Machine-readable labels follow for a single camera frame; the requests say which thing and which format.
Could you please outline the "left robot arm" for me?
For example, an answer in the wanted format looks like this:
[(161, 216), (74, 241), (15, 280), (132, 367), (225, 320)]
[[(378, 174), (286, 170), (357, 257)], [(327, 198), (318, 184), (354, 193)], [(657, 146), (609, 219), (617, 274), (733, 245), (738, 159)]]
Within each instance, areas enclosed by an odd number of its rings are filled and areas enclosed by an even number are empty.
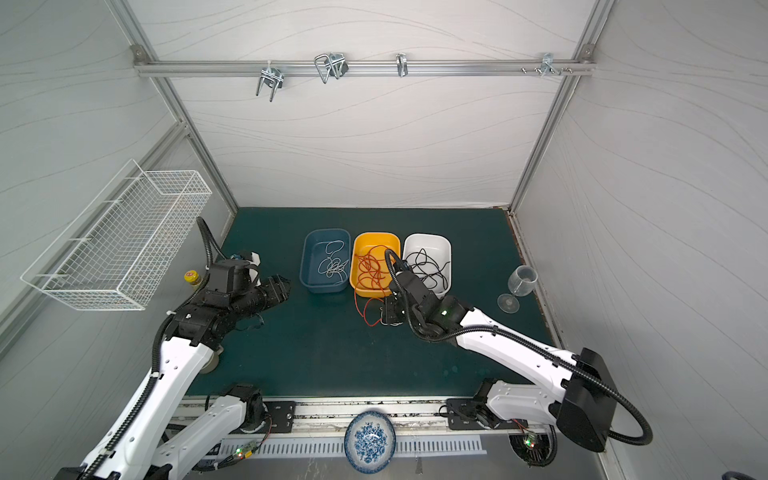
[(80, 465), (59, 479), (182, 479), (232, 432), (270, 433), (273, 417), (260, 390), (236, 384), (170, 439), (163, 436), (192, 381), (212, 366), (223, 339), (240, 321), (289, 299), (289, 280), (261, 278), (259, 259), (227, 258), (203, 218), (197, 218), (206, 254), (200, 286), (161, 322), (151, 367), (106, 435)]

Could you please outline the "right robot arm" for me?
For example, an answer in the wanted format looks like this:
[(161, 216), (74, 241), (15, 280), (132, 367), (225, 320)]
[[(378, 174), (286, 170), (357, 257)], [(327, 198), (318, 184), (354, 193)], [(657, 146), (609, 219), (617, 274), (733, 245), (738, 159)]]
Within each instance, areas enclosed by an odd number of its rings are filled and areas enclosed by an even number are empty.
[(532, 420), (593, 452), (604, 451), (610, 439), (633, 446), (652, 442), (650, 423), (618, 391), (597, 352), (545, 345), (451, 295), (438, 298), (410, 270), (394, 267), (390, 275), (398, 311), (417, 338), (477, 353), (530, 381), (515, 387), (494, 380), (481, 388), (477, 422)]

